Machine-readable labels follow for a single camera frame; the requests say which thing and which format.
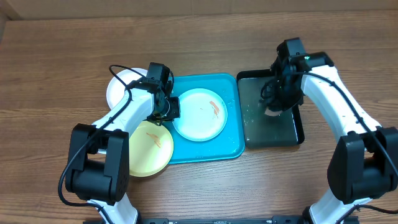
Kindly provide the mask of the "green dish sponge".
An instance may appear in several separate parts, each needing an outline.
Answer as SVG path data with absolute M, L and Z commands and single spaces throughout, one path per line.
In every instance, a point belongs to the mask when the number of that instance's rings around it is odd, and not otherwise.
M 282 111 L 272 111 L 269 108 L 266 108 L 264 114 L 267 116 L 279 116 L 282 113 Z

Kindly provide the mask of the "light blue plate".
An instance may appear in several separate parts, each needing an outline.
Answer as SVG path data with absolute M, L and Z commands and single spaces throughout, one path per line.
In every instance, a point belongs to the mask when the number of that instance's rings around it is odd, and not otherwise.
M 174 119 L 175 130 L 191 141 L 207 141 L 219 135 L 228 119 L 223 99 L 205 88 L 187 90 L 179 96 L 180 117 Z

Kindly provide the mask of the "white plate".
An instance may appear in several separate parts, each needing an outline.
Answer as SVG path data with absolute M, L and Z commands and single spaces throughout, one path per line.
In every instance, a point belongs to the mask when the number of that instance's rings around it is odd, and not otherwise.
M 126 84 L 140 79 L 140 75 L 130 70 L 122 70 L 117 76 Z M 106 90 L 106 101 L 110 109 L 113 109 L 123 98 L 125 86 L 115 77 L 111 79 Z

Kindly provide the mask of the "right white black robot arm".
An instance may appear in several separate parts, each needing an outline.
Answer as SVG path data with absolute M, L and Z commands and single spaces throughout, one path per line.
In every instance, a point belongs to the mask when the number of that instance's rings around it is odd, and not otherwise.
M 273 79 L 261 90 L 266 115 L 276 116 L 308 96 L 333 131 L 337 145 L 327 170 L 329 189 L 308 207 L 308 223 L 346 223 L 359 208 L 397 188 L 397 129 L 384 128 L 362 109 L 324 52 L 279 50 Z

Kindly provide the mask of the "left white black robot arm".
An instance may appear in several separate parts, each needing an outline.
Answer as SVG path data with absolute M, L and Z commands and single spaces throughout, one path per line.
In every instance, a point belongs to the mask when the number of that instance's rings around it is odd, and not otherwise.
M 126 194 L 129 182 L 129 138 L 142 121 L 161 123 L 179 116 L 173 83 L 140 78 L 124 86 L 124 96 L 93 124 L 77 124 L 70 140 L 68 162 L 58 182 L 58 196 L 69 206 L 63 189 L 94 207 L 104 223 L 136 223 L 139 212 Z

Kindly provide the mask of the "black water tray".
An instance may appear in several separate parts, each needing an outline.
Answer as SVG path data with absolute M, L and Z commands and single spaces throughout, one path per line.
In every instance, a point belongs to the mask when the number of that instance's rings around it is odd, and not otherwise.
M 305 140 L 298 105 L 278 116 L 265 114 L 260 91 L 271 79 L 268 69 L 242 71 L 236 77 L 244 140 L 250 149 L 296 146 Z

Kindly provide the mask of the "yellow plate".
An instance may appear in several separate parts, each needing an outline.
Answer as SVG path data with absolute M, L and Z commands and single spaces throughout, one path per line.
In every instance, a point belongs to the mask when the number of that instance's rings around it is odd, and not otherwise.
M 170 162 L 174 141 L 169 130 L 143 121 L 129 138 L 129 174 L 149 177 L 163 170 Z

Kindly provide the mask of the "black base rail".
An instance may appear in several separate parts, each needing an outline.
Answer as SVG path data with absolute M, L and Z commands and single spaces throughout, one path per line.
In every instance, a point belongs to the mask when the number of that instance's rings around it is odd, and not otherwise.
M 305 224 L 309 221 L 300 216 L 273 216 L 265 219 L 190 219 L 190 220 L 168 220 L 166 218 L 138 219 L 138 224 Z

